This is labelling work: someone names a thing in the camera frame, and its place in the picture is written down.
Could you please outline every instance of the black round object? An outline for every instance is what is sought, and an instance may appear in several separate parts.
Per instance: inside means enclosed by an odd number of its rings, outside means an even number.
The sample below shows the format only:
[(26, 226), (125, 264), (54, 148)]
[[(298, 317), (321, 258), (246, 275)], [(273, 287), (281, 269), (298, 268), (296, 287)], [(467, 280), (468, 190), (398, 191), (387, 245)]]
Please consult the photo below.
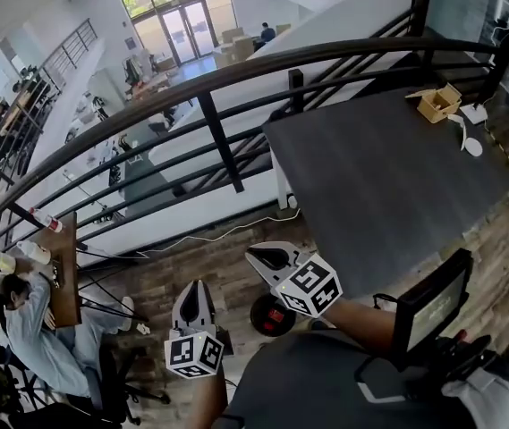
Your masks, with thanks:
[(272, 294), (260, 296), (250, 309), (250, 321), (258, 332), (267, 337), (279, 337), (296, 323), (296, 314), (278, 303)]

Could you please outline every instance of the table top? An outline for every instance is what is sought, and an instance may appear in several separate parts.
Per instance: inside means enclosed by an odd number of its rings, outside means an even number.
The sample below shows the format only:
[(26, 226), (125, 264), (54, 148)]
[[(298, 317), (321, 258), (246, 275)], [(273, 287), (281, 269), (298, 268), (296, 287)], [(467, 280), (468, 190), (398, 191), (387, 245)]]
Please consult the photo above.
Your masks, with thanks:
[[(30, 101), (30, 98), (31, 98), (31, 92), (29, 91), (25, 91), (20, 99), (18, 100), (18, 103), (21, 105), (21, 106), (25, 106), (28, 104), (28, 102)], [(15, 120), (17, 119), (17, 117), (20, 115), (21, 113), (21, 109), (19, 107), (15, 107), (11, 113), (9, 113), (7, 116), (5, 116), (5, 119), (4, 119), (4, 126), (2, 127), (2, 130), (0, 132), (0, 135), (2, 135), (2, 137), (4, 137), (5, 135), (7, 135), (7, 132), (9, 131), (10, 127), (12, 127), (12, 124), (15, 122)]]
[(154, 92), (154, 88), (162, 88), (163, 86), (169, 85), (168, 76), (166, 73), (159, 73), (153, 76), (149, 81), (144, 83), (142, 86), (136, 86), (133, 88), (132, 97), (137, 100), (146, 93)]
[(509, 190), (509, 168), (467, 122), (429, 123), (404, 96), (356, 98), (263, 126), (319, 253), (348, 297), (399, 281), (451, 246)]
[[(43, 248), (51, 251), (52, 259), (57, 259), (62, 267), (62, 273), (59, 275), (60, 287), (51, 287), (50, 307), (54, 313), (55, 326), (66, 327), (81, 323), (81, 301), (79, 297), (77, 261), (76, 261), (76, 213), (72, 212), (60, 219), (64, 228), (55, 233), (50, 229), (42, 229), (28, 238), (29, 241), (35, 241)], [(39, 265), (34, 261), (29, 261), (22, 252), (13, 247), (8, 252), (18, 258), (18, 268), (16, 272), (29, 272), (31, 266), (34, 270), (44, 273), (46, 276), (53, 274), (53, 267), (49, 265)]]

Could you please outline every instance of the metal railing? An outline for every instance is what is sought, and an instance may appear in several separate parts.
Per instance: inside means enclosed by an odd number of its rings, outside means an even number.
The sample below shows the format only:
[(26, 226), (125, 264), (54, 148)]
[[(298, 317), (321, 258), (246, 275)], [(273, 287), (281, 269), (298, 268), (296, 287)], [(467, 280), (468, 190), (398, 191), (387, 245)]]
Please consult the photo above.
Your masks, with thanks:
[[(402, 22), (397, 22), (397, 25), (390, 31), (407, 29), (412, 35), (422, 33), (424, 18), (427, 14), (426, 9), (427, 0), (417, 0), (417, 3), (410, 12), (400, 16), (403, 17)], [(407, 28), (404, 27), (404, 21), (407, 21)], [(495, 56), (495, 65), (474, 62), (434, 64), (433, 54), (436, 51), (490, 54)], [(397, 67), (383, 71), (364, 71), (364, 64), (371, 59), (378, 58), (383, 54), (397, 52), (417, 52), (421, 59), (420, 65)], [(340, 74), (341, 71), (350, 66), (348, 62), (353, 64), (357, 59), (368, 60), (365, 63), (360, 63), (359, 69), (356, 70), (355, 68), (351, 68), (348, 71), (349, 74)], [(332, 67), (318, 75), (317, 78), (311, 80), (307, 84), (304, 84), (303, 77), (300, 75), (299, 71), (296, 70), (296, 67), (324, 61), (335, 62)], [(230, 65), (218, 71), (207, 73), (203, 76), (199, 76), (198, 78), (188, 80), (184, 83), (156, 93), (141, 102), (134, 103), (123, 109), (121, 112), (106, 119), (104, 122), (89, 128), (68, 144), (56, 150), (51, 156), (47, 157), (41, 164), (35, 167), (31, 172), (27, 173), (23, 178), (9, 186), (5, 194), (0, 197), (0, 216), (6, 211), (10, 211), (15, 212), (19, 218), (12, 223), (8, 222), (0, 229), (0, 240), (5, 240), (4, 245), (0, 246), (0, 249), (12, 247), (15, 242), (29, 237), (35, 231), (29, 231), (20, 237), (14, 238), (11, 236), (12, 231), (18, 224), (27, 221), (28, 223), (32, 223), (34, 227), (38, 226), (37, 223), (34, 222), (33, 218), (18, 205), (18, 200), (29, 192), (30, 189), (36, 187), (48, 176), (66, 166), (76, 157), (89, 151), (94, 146), (112, 137), (121, 135), (133, 126), (144, 122), (150, 116), (184, 103), (194, 97), (197, 97), (199, 100), (199, 105), (204, 113), (203, 119), (185, 125), (180, 129), (159, 135), (153, 139), (140, 143), (136, 147), (127, 148), (121, 154), (117, 154), (75, 179), (69, 180), (69, 182), (63, 185), (60, 189), (57, 189), (55, 192), (46, 192), (46, 196), (41, 199), (35, 207), (44, 208), (46, 206), (53, 205), (53, 202), (71, 190), (77, 188), (80, 189), (81, 185), (86, 181), (93, 179), (101, 173), (111, 170), (113, 167), (116, 167), (125, 161), (129, 161), (136, 156), (140, 156), (153, 147), (160, 147), (161, 145), (164, 145), (169, 141), (179, 139), (182, 136), (192, 134), (193, 132), (197, 132), (202, 129), (209, 129), (213, 138), (211, 143), (202, 147), (197, 147), (185, 154), (179, 154), (178, 156), (172, 157), (161, 164), (157, 164), (137, 172), (135, 176), (121, 179), (97, 193), (86, 197), (83, 196), (79, 202), (74, 205), (66, 206), (63, 211), (57, 214), (57, 216), (63, 216), (72, 211), (79, 211), (93, 202), (105, 198), (119, 190), (125, 189), (136, 182), (146, 180), (152, 175), (161, 173), (162, 171), (183, 164), (187, 161), (199, 160), (197, 158), (206, 155), (207, 153), (215, 151), (219, 155), (220, 162), (210, 164), (206, 167), (202, 165), (194, 172), (187, 172), (175, 180), (151, 187), (152, 189), (138, 193), (129, 199), (103, 209), (99, 213), (91, 214), (80, 219), (77, 228), (78, 243), (81, 244), (101, 234), (109, 233), (110, 231), (123, 227), (128, 223), (137, 221), (170, 206), (180, 204), (191, 198), (196, 198), (224, 186), (233, 185), (236, 192), (241, 192), (244, 190), (242, 183), (243, 180), (270, 170), (272, 168), (272, 164), (269, 161), (255, 168), (241, 170), (241, 164), (244, 164), (245, 161), (267, 154), (269, 152), (269, 147), (267, 145), (254, 148), (251, 147), (245, 153), (238, 155), (233, 154), (230, 147), (230, 145), (240, 145), (247, 139), (260, 135), (262, 133), (261, 127), (256, 127), (227, 137), (221, 124), (221, 121), (224, 119), (247, 113), (250, 110), (254, 110), (262, 106), (272, 105), (288, 100), (289, 102), (286, 108), (281, 113), (272, 113), (270, 118), (271, 120), (281, 119), (286, 115), (304, 113), (307, 109), (314, 106), (316, 98), (322, 97), (321, 94), (325, 91), (341, 88), (347, 84), (364, 80), (410, 77), (412, 74), (425, 77), (425, 75), (431, 72), (438, 72), (445, 68), (450, 70), (474, 69), (475, 67), (487, 68), (488, 72), (483, 76), (482, 84), (476, 87), (473, 91), (465, 92), (464, 96), (470, 97), (470, 94), (474, 93), (474, 101), (484, 103), (487, 99), (494, 95), (508, 63), (508, 42), (501, 46), (487, 46), (478, 43), (441, 38), (385, 37), (305, 46), (290, 51), (250, 59), (236, 65)], [(211, 95), (212, 91), (250, 80), (252, 78), (267, 75), (269, 73), (277, 72), (284, 72), (284, 74), (288, 74), (290, 78), (290, 87), (286, 90), (269, 96), (260, 97), (246, 103), (237, 104), (224, 110), (216, 109), (216, 105)], [(203, 186), (197, 190), (184, 191), (183, 193), (179, 192), (167, 201), (151, 202), (150, 206), (147, 206), (142, 210), (139, 208), (135, 214), (128, 214), (126, 216), (121, 215), (113, 221), (104, 223), (99, 227), (89, 227), (89, 229), (85, 229), (91, 224), (102, 220), (106, 216), (120, 212), (124, 208), (135, 204), (141, 205), (141, 202), (152, 198), (157, 194), (173, 191), (189, 181), (203, 179), (205, 176), (219, 173), (221, 170), (224, 170), (227, 175), (222, 180), (214, 181), (208, 186)]]
[[(77, 69), (96, 38), (90, 21), (84, 21), (37, 69), (21, 78), (21, 90), (0, 121), (0, 194), (27, 172), (53, 103), (64, 89), (65, 77), (70, 69)], [(24, 214), (14, 206), (8, 223), (14, 212)]]
[[(371, 38), (390, 38), (400, 36), (421, 37), (423, 35), (425, 19), (427, 17), (428, 1), (429, 0), (411, 0), (411, 9), (395, 17), (381, 29), (376, 30), (371, 35)], [(359, 57), (345, 57), (343, 59), (339, 59), (318, 76), (313, 78), (310, 83), (315, 84), (327, 79), (342, 78), (344, 76), (364, 72), (373, 63), (378, 61), (381, 56), (382, 54), (375, 56), (361, 55)], [(322, 106), (335, 93), (337, 93), (342, 87), (343, 86), (338, 86), (323, 91), (316, 91), (312, 94), (309, 94), (308, 97), (305, 97), (303, 99), (303, 103), (296, 105), (301, 106), (301, 108), (306, 111), (318, 108), (319, 106)], [(274, 113), (277, 116), (288, 114), (293, 111), (293, 106), (294, 103), (287, 103), (282, 105), (280, 108), (277, 108)], [(233, 154), (238, 156), (243, 152), (248, 151), (249, 149), (265, 147), (267, 144), (268, 143), (264, 135), (254, 136), (243, 141), (233, 150)], [(257, 159), (255, 158), (244, 160), (238, 165), (238, 169), (245, 170), (256, 160)], [(224, 170), (206, 176), (199, 183), (197, 183), (193, 190), (201, 189), (205, 186), (208, 186), (212, 182), (222, 181), (226, 176), (227, 175)]]

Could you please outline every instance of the glass door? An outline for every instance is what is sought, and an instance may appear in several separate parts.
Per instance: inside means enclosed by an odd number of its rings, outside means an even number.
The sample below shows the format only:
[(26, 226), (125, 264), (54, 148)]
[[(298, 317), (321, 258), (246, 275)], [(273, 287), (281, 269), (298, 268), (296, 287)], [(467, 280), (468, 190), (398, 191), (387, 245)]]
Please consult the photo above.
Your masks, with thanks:
[(182, 17), (180, 10), (161, 14), (165, 22), (169, 37), (173, 42), (174, 50), (180, 63), (189, 62), (198, 57), (191, 40), (191, 33)]
[(184, 6), (186, 20), (191, 30), (192, 41), (198, 51), (199, 57), (212, 53), (215, 48), (212, 29), (202, 2)]

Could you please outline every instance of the handrail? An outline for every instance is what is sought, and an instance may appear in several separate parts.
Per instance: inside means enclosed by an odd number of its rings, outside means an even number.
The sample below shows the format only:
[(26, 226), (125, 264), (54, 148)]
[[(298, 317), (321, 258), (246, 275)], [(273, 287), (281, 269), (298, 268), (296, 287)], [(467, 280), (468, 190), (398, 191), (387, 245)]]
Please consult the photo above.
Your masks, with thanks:
[(67, 164), (76, 156), (132, 125), (157, 114), (166, 108), (209, 91), (234, 83), (304, 65), (349, 55), (371, 55), (401, 51), (469, 51), (500, 54), (497, 46), (482, 45), (460, 40), (433, 38), (379, 38), (338, 41), (321, 45), (305, 46), (289, 51), (265, 55), (224, 69), (207, 73), (157, 93), (146, 100), (133, 104), (109, 117), (104, 124), (86, 130), (70, 143), (56, 150), (32, 172), (27, 173), (0, 198), (0, 214), (15, 200), (43, 181), (51, 173)]

